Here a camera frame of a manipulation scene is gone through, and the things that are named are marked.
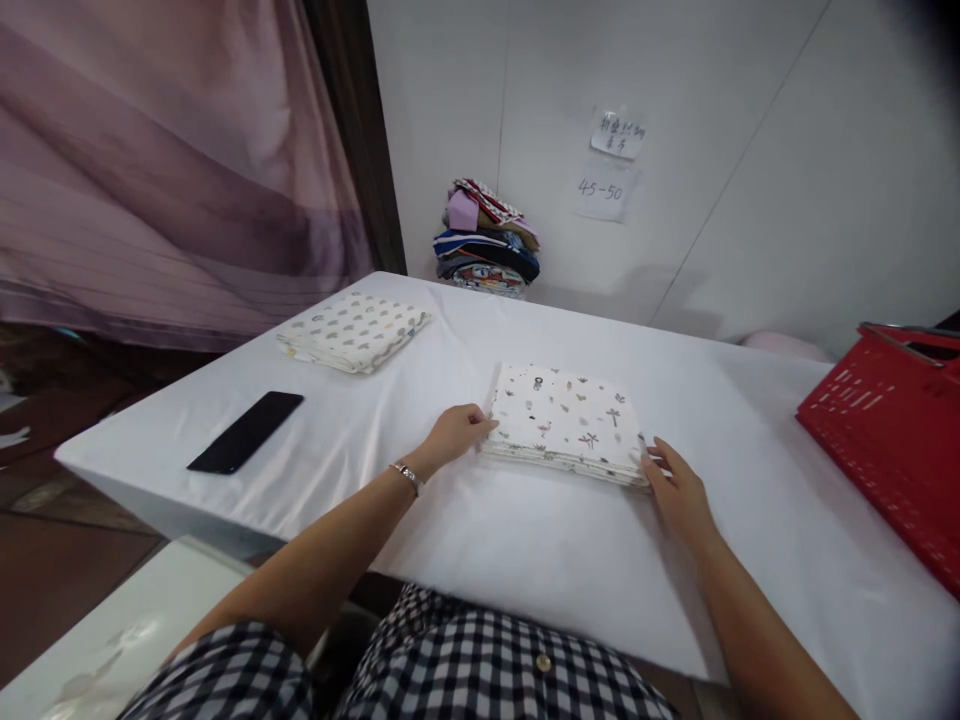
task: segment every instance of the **red plastic basket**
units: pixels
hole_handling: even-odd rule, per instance
[[[960,350],[949,333],[863,323],[797,419],[960,600]]]

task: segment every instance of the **checkered pants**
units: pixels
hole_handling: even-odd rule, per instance
[[[313,717],[300,658],[260,623],[185,649],[124,720]],[[596,643],[407,585],[377,628],[337,717],[678,718],[660,693]]]

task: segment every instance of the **paper note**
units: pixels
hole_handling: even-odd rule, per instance
[[[640,172],[633,164],[628,167],[622,167],[622,164],[590,152],[574,189],[574,212],[577,215],[623,221]]]
[[[590,146],[616,157],[633,160],[640,152],[646,131],[634,120],[620,117],[613,110],[597,108],[593,115]]]

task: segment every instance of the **stack of folded fabric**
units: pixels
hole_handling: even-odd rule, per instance
[[[458,178],[433,240],[437,276],[460,287],[522,298],[540,274],[537,231],[481,182]]]
[[[324,305],[309,320],[281,328],[277,342],[297,360],[369,374],[429,320],[429,313],[413,305],[354,292]]]
[[[607,480],[641,492],[646,454],[626,396],[609,382],[552,368],[503,363],[480,452]]]

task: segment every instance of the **bracelet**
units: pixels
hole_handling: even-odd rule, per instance
[[[403,475],[410,483],[413,485],[413,491],[417,494],[417,497],[420,497],[420,490],[423,488],[423,483],[420,481],[420,478],[417,477],[416,473],[413,472],[406,465],[401,465],[396,462],[393,463],[390,467],[394,468],[397,472]]]

